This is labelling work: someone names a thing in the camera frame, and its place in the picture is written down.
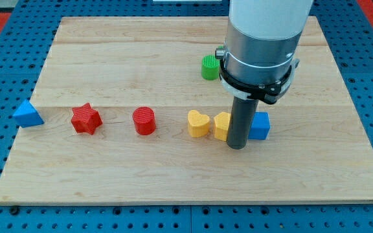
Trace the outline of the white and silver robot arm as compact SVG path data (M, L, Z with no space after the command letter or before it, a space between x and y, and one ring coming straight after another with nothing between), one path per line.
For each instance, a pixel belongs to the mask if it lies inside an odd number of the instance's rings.
M231 0L227 35L216 49L222 86L240 100L275 104L289 89L312 0Z

